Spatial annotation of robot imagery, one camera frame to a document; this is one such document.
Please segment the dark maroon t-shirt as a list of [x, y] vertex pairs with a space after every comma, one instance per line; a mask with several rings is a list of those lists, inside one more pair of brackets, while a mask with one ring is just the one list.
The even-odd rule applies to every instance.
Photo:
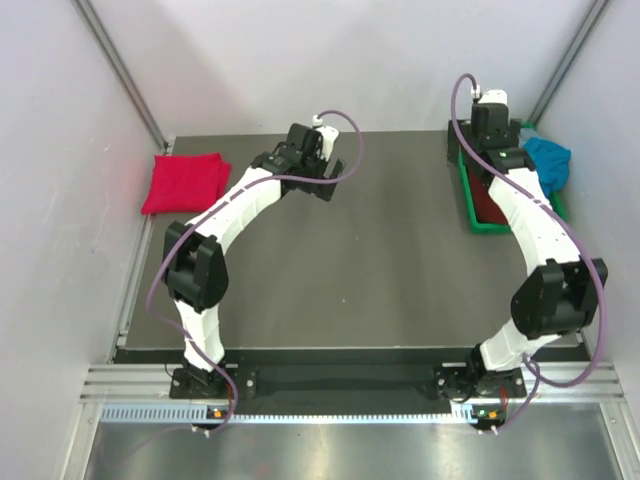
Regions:
[[490, 197], [488, 188], [481, 182], [480, 178], [469, 169], [467, 169], [467, 176], [472, 203], [478, 222], [483, 224], [506, 225], [507, 219], [498, 205]]

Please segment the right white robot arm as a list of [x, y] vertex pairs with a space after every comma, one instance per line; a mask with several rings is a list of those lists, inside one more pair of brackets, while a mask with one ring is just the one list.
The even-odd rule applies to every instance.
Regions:
[[474, 100], [467, 122], [449, 132], [505, 217], [527, 277], [510, 302], [510, 317], [476, 345], [465, 365], [465, 394], [487, 396], [542, 347], [589, 326], [600, 312], [608, 276], [601, 259], [580, 250], [541, 189], [534, 161], [519, 145], [521, 124], [499, 90]]

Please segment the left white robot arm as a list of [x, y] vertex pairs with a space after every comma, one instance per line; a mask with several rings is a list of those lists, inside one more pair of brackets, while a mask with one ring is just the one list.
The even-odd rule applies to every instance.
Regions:
[[258, 155], [206, 212], [167, 228], [168, 264], [162, 280], [186, 331], [182, 365], [172, 374], [170, 397], [205, 399], [227, 393], [227, 374], [220, 367], [225, 349], [219, 320], [219, 305], [229, 286], [225, 255], [238, 235], [289, 191], [331, 199], [334, 181], [345, 168], [343, 161], [327, 168], [338, 137], [338, 130], [319, 118], [309, 127], [292, 124], [286, 139]]

